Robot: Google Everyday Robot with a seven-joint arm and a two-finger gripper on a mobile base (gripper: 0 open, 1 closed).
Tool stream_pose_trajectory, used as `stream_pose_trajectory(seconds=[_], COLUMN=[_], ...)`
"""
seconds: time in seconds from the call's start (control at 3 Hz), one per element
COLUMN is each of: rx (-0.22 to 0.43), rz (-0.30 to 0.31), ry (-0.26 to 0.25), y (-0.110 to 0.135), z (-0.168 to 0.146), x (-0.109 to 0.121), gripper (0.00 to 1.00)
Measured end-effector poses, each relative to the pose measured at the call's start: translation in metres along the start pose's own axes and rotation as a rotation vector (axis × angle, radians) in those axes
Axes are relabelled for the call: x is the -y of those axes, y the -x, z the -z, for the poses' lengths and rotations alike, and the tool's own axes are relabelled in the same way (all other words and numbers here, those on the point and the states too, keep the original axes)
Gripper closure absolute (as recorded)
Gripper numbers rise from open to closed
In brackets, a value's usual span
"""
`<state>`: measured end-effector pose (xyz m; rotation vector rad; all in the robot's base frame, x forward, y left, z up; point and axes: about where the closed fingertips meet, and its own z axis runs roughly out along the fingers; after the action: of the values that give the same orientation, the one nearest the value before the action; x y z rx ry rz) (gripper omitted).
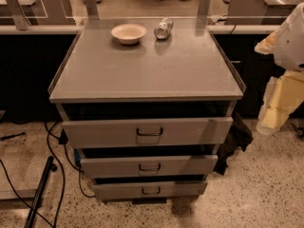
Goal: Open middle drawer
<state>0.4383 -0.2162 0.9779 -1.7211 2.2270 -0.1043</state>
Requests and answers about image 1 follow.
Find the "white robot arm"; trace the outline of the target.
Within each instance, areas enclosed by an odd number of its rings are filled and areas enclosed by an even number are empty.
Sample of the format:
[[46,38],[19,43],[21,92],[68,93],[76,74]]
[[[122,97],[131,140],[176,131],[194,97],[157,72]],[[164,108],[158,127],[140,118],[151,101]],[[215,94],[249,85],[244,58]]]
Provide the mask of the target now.
[[273,54],[275,64],[285,69],[271,77],[263,95],[256,130],[276,133],[304,102],[304,3],[298,4],[279,29],[255,46],[255,52]]

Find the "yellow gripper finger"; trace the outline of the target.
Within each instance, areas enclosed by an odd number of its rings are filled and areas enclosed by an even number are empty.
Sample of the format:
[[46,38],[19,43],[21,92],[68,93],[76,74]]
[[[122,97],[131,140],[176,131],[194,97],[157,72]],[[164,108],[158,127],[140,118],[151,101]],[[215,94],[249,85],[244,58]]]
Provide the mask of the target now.
[[280,130],[290,115],[304,102],[304,73],[286,70],[266,85],[256,130],[271,135]]
[[274,31],[261,42],[257,43],[255,46],[255,52],[263,55],[273,54],[275,50],[276,36],[277,31]]

